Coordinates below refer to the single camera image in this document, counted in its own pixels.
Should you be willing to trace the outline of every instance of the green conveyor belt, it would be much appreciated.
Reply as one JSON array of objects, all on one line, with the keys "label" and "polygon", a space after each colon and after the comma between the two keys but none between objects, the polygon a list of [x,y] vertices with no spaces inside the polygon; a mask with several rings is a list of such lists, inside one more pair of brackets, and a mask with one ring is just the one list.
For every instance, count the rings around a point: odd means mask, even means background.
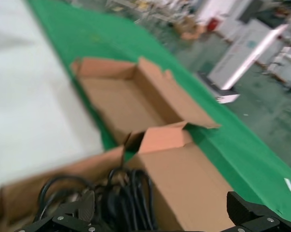
[{"label": "green conveyor belt", "polygon": [[234,190],[246,200],[265,204],[291,221],[291,192],[284,181],[284,178],[291,181],[291,168],[232,112],[218,104],[146,30],[127,19],[76,9],[55,0],[28,2],[97,122],[106,149],[116,144],[88,104],[69,65],[84,56],[133,62],[144,56],[163,69],[171,69],[177,82],[222,125],[218,130],[190,126],[189,131]]}]

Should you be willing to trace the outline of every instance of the red fire extinguisher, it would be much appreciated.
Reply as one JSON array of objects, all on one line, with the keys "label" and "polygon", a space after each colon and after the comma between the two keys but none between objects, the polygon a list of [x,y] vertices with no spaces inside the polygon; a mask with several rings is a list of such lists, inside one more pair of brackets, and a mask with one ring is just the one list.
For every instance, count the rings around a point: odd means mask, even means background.
[{"label": "red fire extinguisher", "polygon": [[213,17],[208,23],[207,30],[214,31],[219,23],[220,23],[220,20],[218,18]]}]

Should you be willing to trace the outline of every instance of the cardboard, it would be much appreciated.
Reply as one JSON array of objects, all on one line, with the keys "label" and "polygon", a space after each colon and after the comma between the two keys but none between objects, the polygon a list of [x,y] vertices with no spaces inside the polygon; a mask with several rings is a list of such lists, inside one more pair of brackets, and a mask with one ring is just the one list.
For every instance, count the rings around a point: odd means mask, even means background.
[{"label": "cardboard", "polygon": [[118,144],[149,127],[180,122],[218,127],[176,84],[170,71],[162,72],[144,58],[138,64],[83,58],[72,69]]},{"label": "cardboard", "polygon": [[185,16],[181,21],[173,24],[175,31],[184,40],[196,40],[206,32],[206,27],[197,24],[194,18]]},{"label": "cardboard", "polygon": [[148,129],[127,165],[151,176],[164,230],[218,232],[234,226],[226,211],[232,188],[183,128]]},{"label": "cardboard", "polygon": [[[233,226],[226,211],[231,187],[196,146],[183,123],[149,128],[132,134],[138,153],[127,163],[141,168],[154,184],[154,209],[159,228],[164,231],[218,232]],[[5,186],[0,191],[0,232],[10,232],[30,224],[37,211],[43,184],[59,174],[75,174],[94,183],[122,164],[123,147]],[[72,182],[55,184],[50,193]]]},{"label": "cardboard", "polygon": [[[123,147],[118,147],[104,154],[87,158],[80,162],[63,168],[46,172],[28,179],[3,186],[0,189],[0,229],[6,232],[6,226],[26,216],[33,215],[37,209],[37,199],[43,185],[52,177],[63,174],[83,176],[96,182],[109,173],[109,171],[122,164]],[[72,181],[59,181],[52,185],[48,194],[71,187]]]}]

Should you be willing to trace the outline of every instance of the black cable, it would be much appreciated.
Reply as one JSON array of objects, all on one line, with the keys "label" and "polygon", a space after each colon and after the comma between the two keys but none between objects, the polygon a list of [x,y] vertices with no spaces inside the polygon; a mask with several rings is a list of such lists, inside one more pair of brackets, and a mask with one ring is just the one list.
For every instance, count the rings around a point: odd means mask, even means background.
[{"label": "black cable", "polygon": [[[116,181],[114,177],[117,174],[120,175],[120,178]],[[43,219],[46,211],[54,202],[75,193],[81,194],[80,190],[67,188],[53,193],[46,200],[50,186],[57,181],[67,179],[78,181],[94,192],[93,222],[107,223],[115,232],[158,230],[153,209],[153,189],[150,177],[143,170],[130,170],[124,167],[111,170],[105,185],[94,185],[89,180],[73,175],[61,175],[50,179],[39,193],[39,210],[34,222]]]},{"label": "black cable", "polygon": [[33,222],[36,222],[36,221],[39,220],[39,218],[41,216],[41,213],[42,213],[43,209],[45,208],[45,195],[46,195],[48,189],[50,188],[50,186],[52,184],[54,184],[55,182],[60,181],[60,180],[64,180],[64,179],[71,179],[71,180],[74,180],[74,181],[81,182],[83,185],[85,185],[90,190],[94,190],[95,189],[95,185],[92,182],[90,182],[90,181],[88,181],[88,180],[86,180],[86,179],[84,179],[84,178],[82,178],[80,176],[60,175],[60,176],[57,176],[57,177],[54,177],[54,178],[50,179],[42,187],[42,189],[39,192],[39,195],[38,195],[39,209],[38,209],[38,212],[37,212]]},{"label": "black cable", "polygon": [[43,210],[39,213],[39,215],[37,216],[38,217],[38,220],[41,220],[43,219],[43,216],[45,214],[45,212],[49,209],[49,207],[56,201],[62,199],[62,198],[66,198],[68,196],[71,196],[73,194],[77,194],[79,197],[81,197],[82,193],[80,190],[78,189],[62,189],[58,192],[55,192],[53,193],[48,201],[46,202]]}]

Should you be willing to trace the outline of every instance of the gray floor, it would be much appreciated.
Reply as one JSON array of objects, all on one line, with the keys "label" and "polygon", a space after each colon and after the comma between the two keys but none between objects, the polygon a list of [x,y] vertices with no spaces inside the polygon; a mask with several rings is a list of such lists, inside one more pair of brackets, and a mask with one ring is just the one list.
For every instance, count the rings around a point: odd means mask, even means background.
[{"label": "gray floor", "polygon": [[[117,14],[135,21],[138,13],[114,12],[116,4],[106,9],[105,1],[77,0],[82,7]],[[182,41],[166,24],[142,21],[141,26],[149,30],[179,62],[191,72],[210,72],[228,44],[216,34],[204,35],[198,41]],[[282,160],[291,167],[291,94],[262,69],[253,65],[236,84],[241,94],[227,107],[255,132]]]}]

